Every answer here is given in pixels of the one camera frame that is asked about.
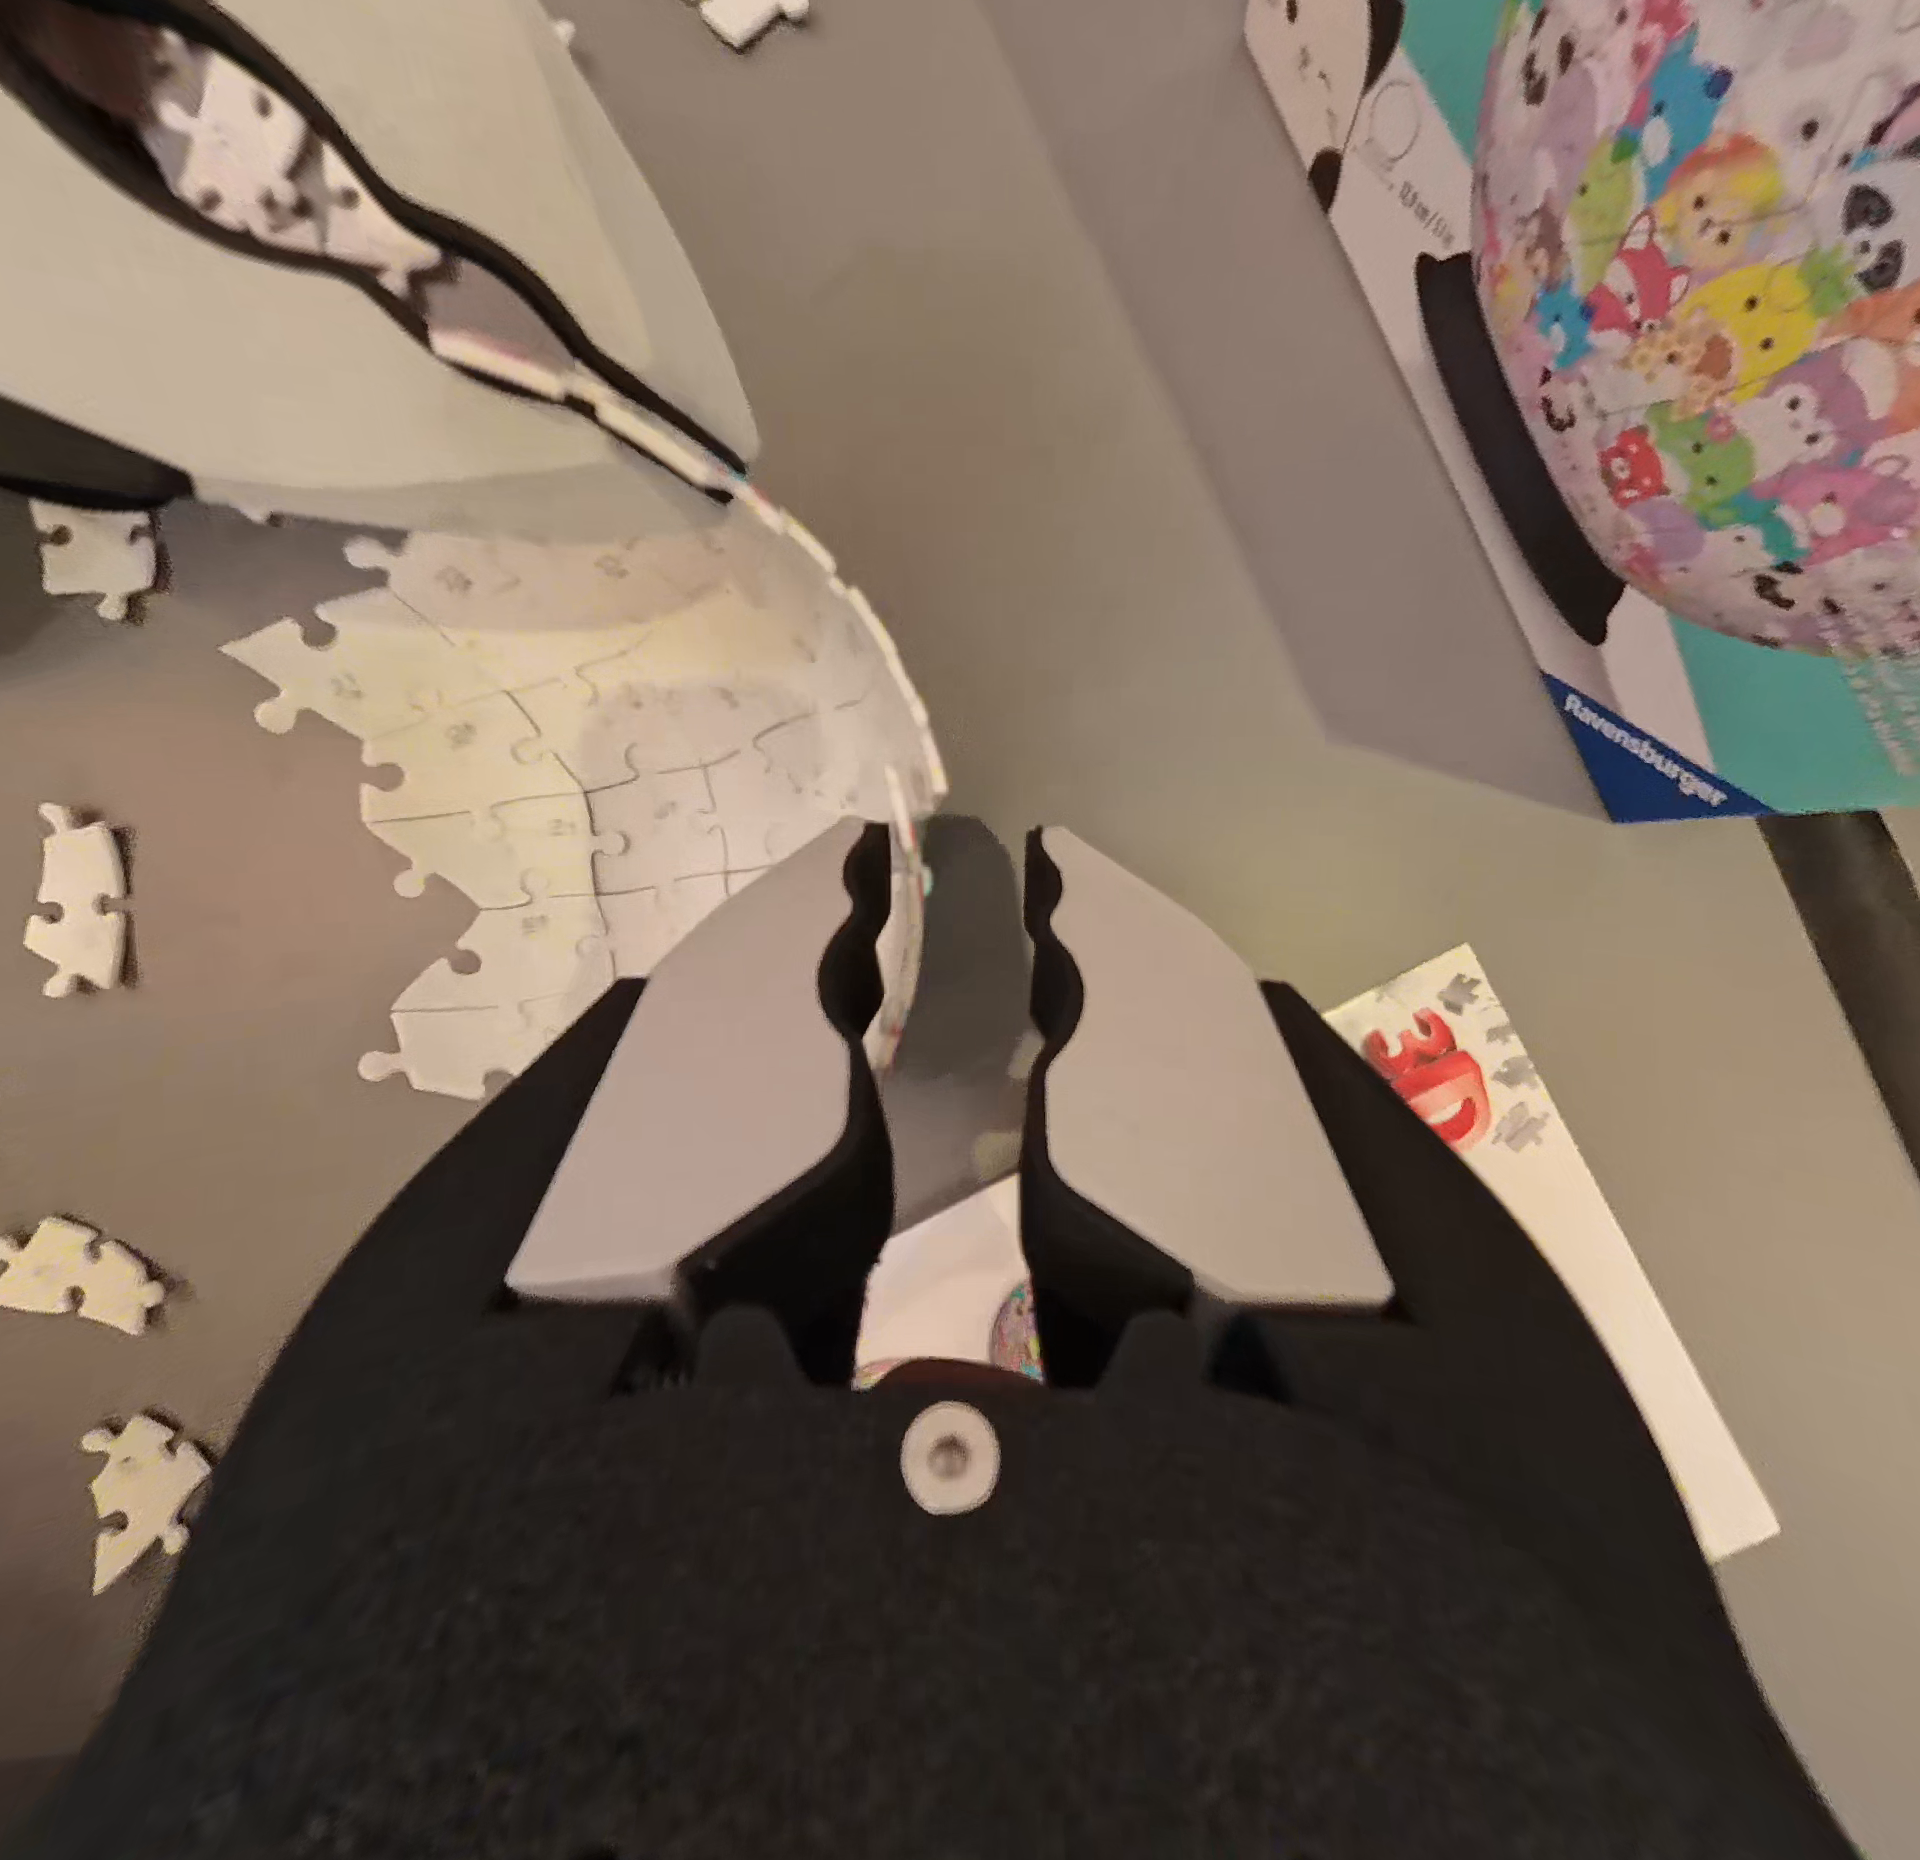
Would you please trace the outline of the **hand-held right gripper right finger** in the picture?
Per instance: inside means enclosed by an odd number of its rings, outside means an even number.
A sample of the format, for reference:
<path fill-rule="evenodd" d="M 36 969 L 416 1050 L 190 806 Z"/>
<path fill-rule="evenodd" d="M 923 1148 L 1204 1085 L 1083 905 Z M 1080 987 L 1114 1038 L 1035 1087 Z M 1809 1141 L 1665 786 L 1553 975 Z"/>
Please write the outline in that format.
<path fill-rule="evenodd" d="M 1392 1272 L 1253 969 L 1076 836 L 1025 842 L 1021 1252 L 1073 1311 L 1375 1311 Z"/>

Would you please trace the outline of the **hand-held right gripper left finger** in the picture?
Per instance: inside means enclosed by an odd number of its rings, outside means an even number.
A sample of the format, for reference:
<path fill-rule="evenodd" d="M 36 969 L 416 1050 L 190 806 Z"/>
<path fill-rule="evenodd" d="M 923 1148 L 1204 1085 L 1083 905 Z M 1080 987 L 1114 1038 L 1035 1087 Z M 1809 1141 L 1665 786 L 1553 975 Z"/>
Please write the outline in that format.
<path fill-rule="evenodd" d="M 838 819 L 657 965 L 510 1257 L 514 1299 L 675 1299 L 830 1159 L 874 1085 L 892 905 L 887 821 Z"/>

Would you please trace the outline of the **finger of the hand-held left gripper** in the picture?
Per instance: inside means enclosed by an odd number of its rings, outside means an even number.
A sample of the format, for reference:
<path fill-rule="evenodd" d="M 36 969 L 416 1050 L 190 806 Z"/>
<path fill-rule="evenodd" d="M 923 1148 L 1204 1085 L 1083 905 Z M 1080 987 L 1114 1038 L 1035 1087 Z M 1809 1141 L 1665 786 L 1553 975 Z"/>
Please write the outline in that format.
<path fill-rule="evenodd" d="M 658 199 L 539 0 L 2 0 L 71 58 L 161 29 L 275 85 L 420 235 L 465 224 L 564 332 L 757 455 L 753 411 Z"/>
<path fill-rule="evenodd" d="M 690 528 L 747 455 L 564 332 L 502 258 L 420 235 L 353 147 L 161 29 L 2 36 L 2 394 L 253 517 Z"/>

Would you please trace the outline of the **partly built white puzzle ball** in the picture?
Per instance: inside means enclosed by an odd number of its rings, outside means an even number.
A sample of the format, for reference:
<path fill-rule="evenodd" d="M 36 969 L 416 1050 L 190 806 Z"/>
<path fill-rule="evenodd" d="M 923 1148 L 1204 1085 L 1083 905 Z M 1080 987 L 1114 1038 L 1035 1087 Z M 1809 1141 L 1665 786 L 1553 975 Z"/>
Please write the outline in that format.
<path fill-rule="evenodd" d="M 471 902 L 390 1004 L 363 1081 L 477 1102 L 614 977 L 841 819 L 892 836 L 892 1062 L 923 965 L 923 819 L 948 794 L 923 696 L 874 605 L 783 508 L 606 544 L 352 535 L 370 588 L 223 645 L 267 696 L 357 744 L 363 826 L 396 893 Z"/>

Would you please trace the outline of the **puzzle instruction leaflet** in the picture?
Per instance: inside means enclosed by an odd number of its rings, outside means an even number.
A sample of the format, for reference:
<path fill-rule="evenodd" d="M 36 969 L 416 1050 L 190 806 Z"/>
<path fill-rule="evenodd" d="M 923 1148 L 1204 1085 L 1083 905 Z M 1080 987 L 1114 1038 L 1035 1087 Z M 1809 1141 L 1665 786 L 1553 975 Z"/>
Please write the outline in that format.
<path fill-rule="evenodd" d="M 1609 1350 L 1708 1561 L 1777 1538 L 1777 1515 L 1679 1345 L 1547 1081 L 1468 941 L 1324 1011 L 1394 1095 L 1499 1197 Z M 856 1388 L 908 1361 L 1039 1379 L 1021 1255 L 1018 1132 L 980 1138 L 1004 1173 L 893 1234 L 856 1340 Z"/>

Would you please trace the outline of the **colourful puzzle ball box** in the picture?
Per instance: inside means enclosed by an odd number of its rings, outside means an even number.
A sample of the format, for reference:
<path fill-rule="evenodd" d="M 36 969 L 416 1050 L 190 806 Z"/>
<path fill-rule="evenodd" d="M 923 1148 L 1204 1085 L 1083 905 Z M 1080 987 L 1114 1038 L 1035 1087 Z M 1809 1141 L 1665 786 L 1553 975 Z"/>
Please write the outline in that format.
<path fill-rule="evenodd" d="M 1917 0 L 1247 0 L 1602 807 L 1917 807 Z"/>

